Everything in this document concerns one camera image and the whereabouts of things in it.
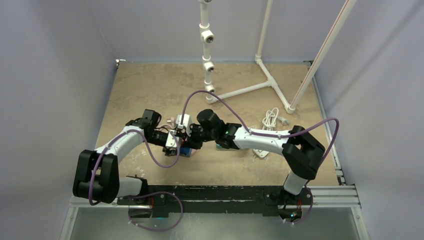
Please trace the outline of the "white square wall adapter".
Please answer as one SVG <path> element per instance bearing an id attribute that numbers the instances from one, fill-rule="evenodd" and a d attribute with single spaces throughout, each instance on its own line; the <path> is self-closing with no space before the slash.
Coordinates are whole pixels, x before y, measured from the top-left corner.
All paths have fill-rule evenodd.
<path id="1" fill-rule="evenodd" d="M 257 157 L 261 159 L 265 158 L 269 154 L 269 151 L 260 150 L 260 149 L 253 149 L 252 151 Z"/>

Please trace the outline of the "white PVC pipe frame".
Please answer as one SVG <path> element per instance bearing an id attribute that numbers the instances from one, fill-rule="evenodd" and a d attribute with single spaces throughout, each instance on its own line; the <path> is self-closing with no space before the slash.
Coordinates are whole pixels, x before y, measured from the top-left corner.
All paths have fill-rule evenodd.
<path id="1" fill-rule="evenodd" d="M 202 0 L 199 37 L 204 85 L 211 104 L 251 91 L 272 88 L 292 114 L 352 12 L 353 0 Z M 224 90 L 218 62 L 257 64 L 263 77 L 251 86 Z M 285 87 L 271 63 L 305 63 L 299 88 Z"/>

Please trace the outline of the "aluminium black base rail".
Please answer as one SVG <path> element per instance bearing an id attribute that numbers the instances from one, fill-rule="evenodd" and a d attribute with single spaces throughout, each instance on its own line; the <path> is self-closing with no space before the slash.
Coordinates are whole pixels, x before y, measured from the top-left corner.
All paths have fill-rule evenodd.
<path id="1" fill-rule="evenodd" d="M 261 214 L 297 221 L 310 207 L 353 208 L 360 200 L 353 186 L 311 186 L 298 196 L 284 193 L 281 186 L 150 185 L 155 193 L 146 198 L 119 197 L 99 208 L 122 208 L 130 216 L 167 218 L 169 214 Z"/>

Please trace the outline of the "blue cube socket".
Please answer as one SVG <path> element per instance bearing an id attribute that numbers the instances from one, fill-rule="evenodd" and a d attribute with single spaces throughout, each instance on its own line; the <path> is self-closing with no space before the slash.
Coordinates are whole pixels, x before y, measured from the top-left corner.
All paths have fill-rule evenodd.
<path id="1" fill-rule="evenodd" d="M 179 155 L 181 157 L 189 158 L 192 155 L 192 149 L 188 147 L 182 147 L 179 149 Z"/>

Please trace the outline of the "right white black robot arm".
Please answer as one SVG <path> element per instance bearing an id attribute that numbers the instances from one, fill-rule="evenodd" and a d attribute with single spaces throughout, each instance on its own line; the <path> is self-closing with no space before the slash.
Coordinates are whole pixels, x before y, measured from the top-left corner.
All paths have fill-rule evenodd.
<path id="1" fill-rule="evenodd" d="M 197 121 L 193 123 L 188 114 L 177 116 L 177 128 L 185 130 L 187 148 L 198 150 L 203 143 L 214 141 L 223 149 L 255 149 L 283 156 L 291 171 L 280 196 L 288 204 L 298 200 L 304 186 L 316 178 L 326 152 L 325 147 L 299 125 L 285 131 L 245 128 L 238 123 L 225 123 L 211 109 L 202 110 Z"/>

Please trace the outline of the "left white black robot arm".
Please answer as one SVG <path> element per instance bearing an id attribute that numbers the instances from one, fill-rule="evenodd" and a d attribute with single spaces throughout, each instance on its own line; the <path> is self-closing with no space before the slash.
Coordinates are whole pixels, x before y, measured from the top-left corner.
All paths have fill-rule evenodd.
<path id="1" fill-rule="evenodd" d="M 142 117 L 127 122 L 105 145 L 83 150 L 78 156 L 73 195 L 87 199 L 92 206 L 110 204 L 120 197 L 130 197 L 138 205 L 146 203 L 149 199 L 147 180 L 136 176 L 121 177 L 119 163 L 142 143 L 180 153 L 181 141 L 176 130 L 166 133 L 157 129 L 161 119 L 158 112 L 146 109 Z"/>

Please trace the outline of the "teal power strip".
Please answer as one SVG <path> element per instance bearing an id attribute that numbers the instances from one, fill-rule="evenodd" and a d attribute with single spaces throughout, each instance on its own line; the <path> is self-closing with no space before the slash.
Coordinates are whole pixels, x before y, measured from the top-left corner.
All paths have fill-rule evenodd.
<path id="1" fill-rule="evenodd" d="M 218 144 L 218 143 L 216 143 L 215 144 L 215 147 L 216 147 L 216 149 L 217 150 L 223 150 L 224 148 L 220 145 L 220 144 Z"/>

